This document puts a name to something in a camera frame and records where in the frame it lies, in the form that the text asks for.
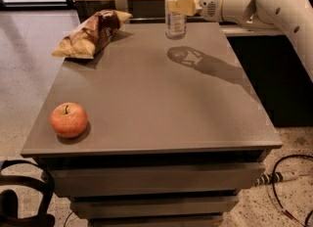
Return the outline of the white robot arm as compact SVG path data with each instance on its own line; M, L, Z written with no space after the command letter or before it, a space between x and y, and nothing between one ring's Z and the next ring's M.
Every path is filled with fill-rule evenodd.
M165 0L167 14L230 22L249 30L279 30L313 80L313 7L309 0Z

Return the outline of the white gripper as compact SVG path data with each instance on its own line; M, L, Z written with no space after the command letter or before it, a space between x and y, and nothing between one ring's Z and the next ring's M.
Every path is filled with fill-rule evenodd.
M223 3L224 0L167 0L167 9L190 17L201 11L206 21L223 22Z

